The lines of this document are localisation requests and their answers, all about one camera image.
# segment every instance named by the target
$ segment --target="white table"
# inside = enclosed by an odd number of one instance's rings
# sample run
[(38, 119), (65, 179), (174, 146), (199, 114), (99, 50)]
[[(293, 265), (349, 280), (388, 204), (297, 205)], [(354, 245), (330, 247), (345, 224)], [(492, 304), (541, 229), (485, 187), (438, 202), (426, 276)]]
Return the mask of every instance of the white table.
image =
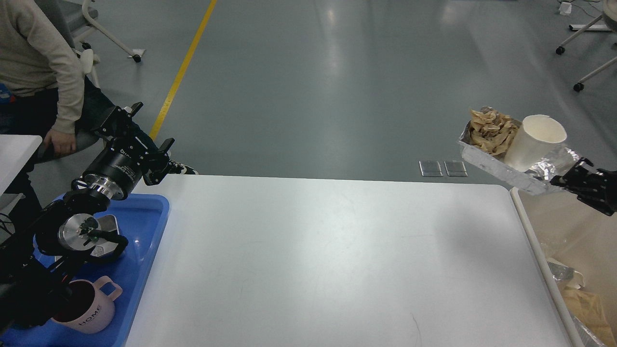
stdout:
[(0, 135), (0, 194), (41, 144), (40, 136)]
[(168, 175), (126, 342), (569, 346), (501, 186)]

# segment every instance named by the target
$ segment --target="dark jeans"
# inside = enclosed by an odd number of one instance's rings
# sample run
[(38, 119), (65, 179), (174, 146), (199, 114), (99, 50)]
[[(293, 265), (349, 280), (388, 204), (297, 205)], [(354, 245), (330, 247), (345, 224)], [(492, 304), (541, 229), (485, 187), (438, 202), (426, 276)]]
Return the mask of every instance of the dark jeans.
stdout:
[[(58, 90), (50, 89), (36, 93), (34, 96), (17, 98), (16, 102), (10, 104), (0, 104), (0, 134), (38, 135), (44, 138), (56, 122), (57, 102)], [(87, 131), (92, 124), (103, 122), (114, 106), (99, 88), (85, 78), (84, 105), (81, 119), (75, 123), (75, 131)], [(157, 150), (150, 136), (145, 134), (137, 124), (131, 123), (129, 127), (148, 147), (148, 150), (152, 152)], [(8, 194), (21, 193), (25, 196), (10, 214), (17, 230), (27, 227), (42, 210), (28, 177), (28, 173), (34, 170), (37, 160), (35, 153), (5, 191)], [(66, 178), (67, 186), (73, 178)]]

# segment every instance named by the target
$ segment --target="hand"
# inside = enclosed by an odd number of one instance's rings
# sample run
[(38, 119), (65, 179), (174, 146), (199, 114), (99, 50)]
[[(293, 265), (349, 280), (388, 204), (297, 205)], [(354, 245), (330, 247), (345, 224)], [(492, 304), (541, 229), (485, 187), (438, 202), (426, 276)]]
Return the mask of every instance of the hand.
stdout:
[(50, 143), (54, 145), (54, 156), (56, 158), (68, 156), (69, 154), (75, 153), (77, 150), (75, 134), (61, 133), (54, 129), (50, 129), (43, 140), (45, 149), (49, 147)]

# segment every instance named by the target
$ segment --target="gray floor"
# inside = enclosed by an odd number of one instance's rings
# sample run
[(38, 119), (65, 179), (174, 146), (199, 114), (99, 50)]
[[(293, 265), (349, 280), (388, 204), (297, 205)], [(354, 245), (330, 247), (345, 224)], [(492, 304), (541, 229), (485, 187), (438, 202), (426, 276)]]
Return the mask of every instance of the gray floor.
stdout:
[[(586, 11), (598, 10), (577, 1)], [(143, 101), (154, 124), (208, 0), (100, 1), (102, 89), (121, 106)], [(157, 138), (206, 175), (502, 184), (468, 165), (468, 178), (424, 178), (418, 161), (460, 160), (469, 108), (522, 119), (548, 114), (569, 145), (617, 169), (617, 35), (585, 33), (555, 48), (571, 17), (554, 0), (219, 0)], [(43, 164), (33, 184), (46, 203), (68, 188), (100, 146)]]

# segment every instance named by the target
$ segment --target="yellow floor line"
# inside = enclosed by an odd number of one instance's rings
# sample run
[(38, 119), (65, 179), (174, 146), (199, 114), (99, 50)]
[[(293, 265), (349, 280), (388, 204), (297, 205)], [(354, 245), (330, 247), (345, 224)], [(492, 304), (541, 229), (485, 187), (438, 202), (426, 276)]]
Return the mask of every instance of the yellow floor line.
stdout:
[(195, 37), (189, 47), (189, 51), (186, 53), (184, 57), (184, 61), (180, 66), (178, 74), (173, 81), (172, 88), (169, 89), (169, 93), (167, 93), (167, 98), (165, 98), (165, 102), (163, 102), (163, 107), (160, 108), (159, 116), (156, 118), (152, 129), (150, 130), (150, 137), (154, 140), (156, 136), (159, 134), (159, 130), (161, 125), (163, 125), (163, 121), (167, 116), (167, 111), (169, 111), (169, 107), (172, 105), (173, 98), (176, 96), (176, 92), (178, 91), (178, 87), (180, 87), (180, 83), (182, 83), (182, 79), (184, 78), (184, 74), (186, 73), (186, 69), (189, 67), (191, 63), (191, 59), (193, 58), (193, 54), (195, 53), (195, 49), (197, 49), (197, 45), (199, 44), (199, 40), (204, 33), (205, 26), (208, 24), (208, 20), (210, 19), (210, 15), (214, 10), (214, 6), (217, 4), (217, 0), (211, 0), (210, 6), (208, 6), (208, 10), (205, 12), (204, 18), (201, 20), (201, 24), (199, 24), (199, 28), (195, 33)]

